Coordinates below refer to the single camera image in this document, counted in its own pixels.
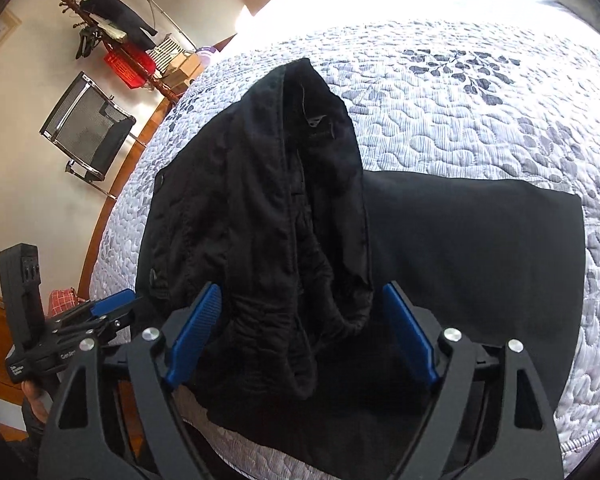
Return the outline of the left hand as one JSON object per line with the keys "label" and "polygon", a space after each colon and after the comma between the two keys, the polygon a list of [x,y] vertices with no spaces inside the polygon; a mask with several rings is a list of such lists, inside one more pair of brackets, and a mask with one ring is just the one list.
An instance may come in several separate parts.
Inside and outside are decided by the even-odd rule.
{"label": "left hand", "polygon": [[35,382],[31,382],[30,380],[24,380],[21,383],[21,390],[24,397],[29,402],[34,417],[45,425],[48,419],[48,409],[43,402],[46,392]]}

